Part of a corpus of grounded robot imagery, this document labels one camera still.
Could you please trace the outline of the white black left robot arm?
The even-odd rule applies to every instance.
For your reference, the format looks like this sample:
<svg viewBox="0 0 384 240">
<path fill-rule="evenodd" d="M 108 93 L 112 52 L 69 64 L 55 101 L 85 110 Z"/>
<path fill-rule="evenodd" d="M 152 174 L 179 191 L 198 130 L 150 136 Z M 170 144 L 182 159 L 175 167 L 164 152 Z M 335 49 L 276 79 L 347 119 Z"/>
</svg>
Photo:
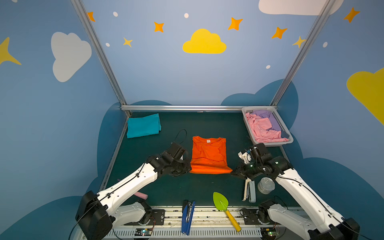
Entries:
<svg viewBox="0 0 384 240">
<path fill-rule="evenodd" d="M 176 158 L 168 153 L 150 156 L 117 184 L 96 194 L 93 191 L 84 194 L 75 215 L 76 225 L 86 239 L 101 240 L 118 225 L 118 218 L 124 216 L 118 213 L 118 208 L 131 196 L 163 175 L 177 177 L 190 169 L 191 160 L 186 155 Z"/>
</svg>

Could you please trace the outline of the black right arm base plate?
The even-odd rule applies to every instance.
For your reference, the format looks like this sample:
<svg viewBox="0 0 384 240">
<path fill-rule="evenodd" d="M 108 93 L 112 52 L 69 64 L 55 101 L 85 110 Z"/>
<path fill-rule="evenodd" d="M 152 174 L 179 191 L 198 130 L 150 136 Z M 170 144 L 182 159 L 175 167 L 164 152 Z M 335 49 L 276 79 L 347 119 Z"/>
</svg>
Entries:
<svg viewBox="0 0 384 240">
<path fill-rule="evenodd" d="M 265 210 L 242 208 L 240 214 L 246 225 L 268 225 L 271 223 L 268 212 Z"/>
</svg>

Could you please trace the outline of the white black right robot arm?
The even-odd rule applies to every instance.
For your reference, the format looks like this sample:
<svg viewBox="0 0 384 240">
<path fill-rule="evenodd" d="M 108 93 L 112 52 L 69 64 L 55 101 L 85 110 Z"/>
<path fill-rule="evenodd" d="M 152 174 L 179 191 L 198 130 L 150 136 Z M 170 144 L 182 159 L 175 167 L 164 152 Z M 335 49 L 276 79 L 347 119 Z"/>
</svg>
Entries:
<svg viewBox="0 0 384 240">
<path fill-rule="evenodd" d="M 283 157 L 263 163 L 241 164 L 231 174 L 244 180 L 252 180 L 261 174 L 268 176 L 282 186 L 308 215 L 305 219 L 268 200 L 261 203 L 257 211 L 261 224 L 279 223 L 304 240 L 358 239 L 359 224 L 352 218 L 344 218 L 322 200 Z"/>
</svg>

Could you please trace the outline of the orange t shirt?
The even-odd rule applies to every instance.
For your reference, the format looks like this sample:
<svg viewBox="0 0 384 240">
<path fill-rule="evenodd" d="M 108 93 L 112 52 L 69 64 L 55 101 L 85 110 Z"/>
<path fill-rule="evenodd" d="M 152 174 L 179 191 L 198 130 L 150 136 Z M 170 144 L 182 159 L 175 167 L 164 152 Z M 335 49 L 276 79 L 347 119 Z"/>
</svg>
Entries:
<svg viewBox="0 0 384 240">
<path fill-rule="evenodd" d="M 191 168 L 190 173 L 192 174 L 231 173 L 233 170 L 227 163 L 227 140 L 225 138 L 193 137 Z"/>
</svg>

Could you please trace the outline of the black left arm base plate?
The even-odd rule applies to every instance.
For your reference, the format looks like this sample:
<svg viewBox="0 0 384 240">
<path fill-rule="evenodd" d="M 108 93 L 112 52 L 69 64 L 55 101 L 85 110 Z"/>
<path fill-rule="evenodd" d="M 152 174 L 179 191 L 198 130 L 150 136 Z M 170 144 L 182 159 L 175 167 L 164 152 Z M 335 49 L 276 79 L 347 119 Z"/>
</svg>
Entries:
<svg viewBox="0 0 384 240">
<path fill-rule="evenodd" d="M 165 222 L 165 212 L 164 209 L 152 209 L 146 212 L 138 222 L 126 223 L 124 226 L 163 226 Z"/>
</svg>

